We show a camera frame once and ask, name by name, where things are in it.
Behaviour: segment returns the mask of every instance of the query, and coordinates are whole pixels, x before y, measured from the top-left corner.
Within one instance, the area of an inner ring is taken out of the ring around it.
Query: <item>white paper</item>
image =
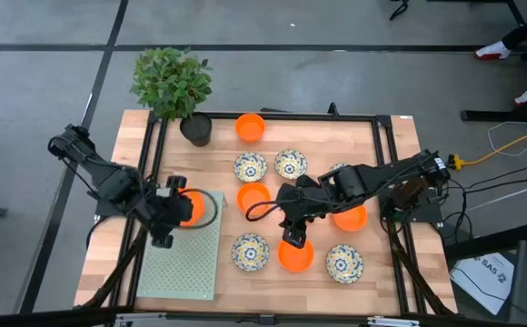
[[[484,294],[463,273],[466,273],[483,292],[506,299],[512,287],[513,264],[501,254],[493,253],[460,260],[454,265],[451,272],[452,281],[460,285],[489,312],[494,315],[498,314],[502,308],[503,300]]]

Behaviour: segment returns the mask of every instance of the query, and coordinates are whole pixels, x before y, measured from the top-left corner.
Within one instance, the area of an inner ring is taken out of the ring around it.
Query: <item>chair leg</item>
[[[402,13],[407,11],[407,9],[409,8],[409,0],[402,0],[402,2],[403,3],[401,5],[399,5],[399,7],[393,12],[391,17],[389,17],[389,21],[392,21],[398,15],[400,15],[400,14],[402,14]]]

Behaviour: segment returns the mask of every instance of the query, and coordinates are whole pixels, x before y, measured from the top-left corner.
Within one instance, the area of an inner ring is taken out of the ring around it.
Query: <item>green perforated board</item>
[[[147,237],[137,296],[168,299],[212,300],[215,295],[217,254],[221,236],[224,194],[209,192],[219,213],[209,226],[198,230],[172,231],[173,247],[151,245]],[[198,223],[214,214],[213,203],[204,196],[205,213]]]

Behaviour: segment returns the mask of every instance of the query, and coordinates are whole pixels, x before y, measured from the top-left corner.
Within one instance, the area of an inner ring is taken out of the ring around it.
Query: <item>orange bowl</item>
[[[336,225],[346,232],[360,231],[367,221],[364,205],[357,206],[343,213],[333,213],[332,216]]]
[[[235,121],[235,131],[246,142],[256,142],[265,131],[265,121],[259,114],[242,114]]]
[[[191,213],[191,220],[188,222],[181,222],[182,226],[193,226],[196,224],[203,213],[205,212],[205,201],[203,199],[203,195],[199,192],[187,192],[183,193],[183,195],[187,196],[191,203],[193,204],[193,212]]]
[[[301,273],[310,268],[314,260],[314,247],[309,240],[298,249],[286,241],[280,241],[278,260],[282,267],[290,273]]]
[[[237,205],[242,213],[254,204],[262,201],[270,201],[270,191],[262,183],[247,183],[237,192]],[[269,208],[269,204],[260,205],[250,212],[251,217],[259,216],[265,213]]]

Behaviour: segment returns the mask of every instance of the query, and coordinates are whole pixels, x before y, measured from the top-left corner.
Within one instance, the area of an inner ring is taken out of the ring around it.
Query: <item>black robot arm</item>
[[[94,187],[88,194],[98,202],[110,203],[125,216],[135,217],[151,234],[155,246],[170,248],[173,236],[169,233],[191,219],[193,205],[178,191],[186,185],[184,177],[170,176],[168,193],[159,196],[157,185],[145,181],[136,168],[104,160],[83,127],[68,125],[50,140],[48,150],[60,160],[84,168]]]
[[[442,159],[429,151],[377,167],[345,166],[318,177],[318,183],[302,175],[295,186],[282,184],[276,196],[285,213],[280,224],[284,228],[283,240],[302,248],[306,222],[313,222],[315,217],[324,218],[327,213],[353,209],[391,185],[394,185],[392,204],[401,210],[410,208],[416,205],[420,193],[430,187],[441,190],[449,178]]]

